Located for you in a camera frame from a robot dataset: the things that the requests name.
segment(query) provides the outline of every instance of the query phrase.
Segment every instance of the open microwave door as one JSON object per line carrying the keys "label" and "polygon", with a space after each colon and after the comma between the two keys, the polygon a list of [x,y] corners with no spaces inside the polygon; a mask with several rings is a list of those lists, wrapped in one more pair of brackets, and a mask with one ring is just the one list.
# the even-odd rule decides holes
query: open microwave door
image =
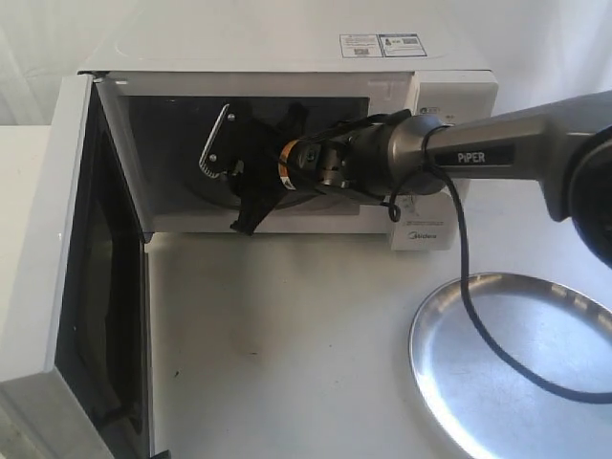
{"label": "open microwave door", "polygon": [[[88,75],[66,78],[0,346],[0,381],[54,375],[80,413],[76,430],[65,428],[62,413],[55,431],[43,427],[47,446],[72,437],[51,447],[57,457],[76,457],[71,442],[81,444],[81,457],[101,448],[114,457],[150,455],[143,247],[96,84]],[[88,436],[98,443],[91,450],[82,445]]]}

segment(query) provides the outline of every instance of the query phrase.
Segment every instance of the orange band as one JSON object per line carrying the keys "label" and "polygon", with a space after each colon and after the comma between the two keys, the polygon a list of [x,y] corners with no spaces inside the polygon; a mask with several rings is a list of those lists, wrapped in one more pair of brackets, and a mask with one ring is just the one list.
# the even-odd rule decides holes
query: orange band
{"label": "orange band", "polygon": [[280,153],[280,161],[282,163],[278,163],[278,176],[280,177],[280,181],[287,189],[295,189],[294,184],[291,183],[291,179],[289,178],[289,170],[285,164],[288,162],[291,150],[297,142],[298,141],[290,141],[285,145],[283,151]]}

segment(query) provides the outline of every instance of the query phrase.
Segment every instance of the silver plate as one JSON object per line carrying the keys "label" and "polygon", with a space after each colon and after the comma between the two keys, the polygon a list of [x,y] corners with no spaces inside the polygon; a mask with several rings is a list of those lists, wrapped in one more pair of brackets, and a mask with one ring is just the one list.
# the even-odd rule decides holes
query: silver plate
{"label": "silver plate", "polygon": [[[475,275],[470,291],[492,335],[523,364],[573,389],[612,391],[612,315],[599,303],[518,274]],[[426,407],[468,455],[612,457],[612,406],[568,402],[512,370],[474,329],[458,281],[421,305],[409,354]]]}

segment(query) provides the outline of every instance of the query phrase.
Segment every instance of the metal plate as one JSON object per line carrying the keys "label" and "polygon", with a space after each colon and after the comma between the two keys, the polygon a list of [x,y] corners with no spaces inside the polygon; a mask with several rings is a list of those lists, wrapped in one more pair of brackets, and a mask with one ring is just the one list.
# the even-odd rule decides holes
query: metal plate
{"label": "metal plate", "polygon": [[[612,315],[603,306],[518,274],[474,275],[470,291],[492,335],[523,364],[573,389],[612,391]],[[468,455],[612,457],[612,406],[568,402],[514,372],[474,329],[458,281],[421,305],[409,354],[426,407]]]}

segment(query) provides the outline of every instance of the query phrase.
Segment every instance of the microwave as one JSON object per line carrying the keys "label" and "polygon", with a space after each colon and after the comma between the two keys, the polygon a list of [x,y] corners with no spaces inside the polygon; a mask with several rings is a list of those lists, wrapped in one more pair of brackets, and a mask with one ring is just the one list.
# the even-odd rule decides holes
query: microwave
{"label": "microwave", "polygon": [[[145,247],[230,232],[239,200],[198,167],[223,107],[276,123],[297,102],[307,133],[405,108],[485,118],[497,82],[451,19],[427,0],[149,0],[63,80],[0,347],[0,402],[41,450],[153,454]],[[389,226],[384,208],[296,195],[257,231]]]}

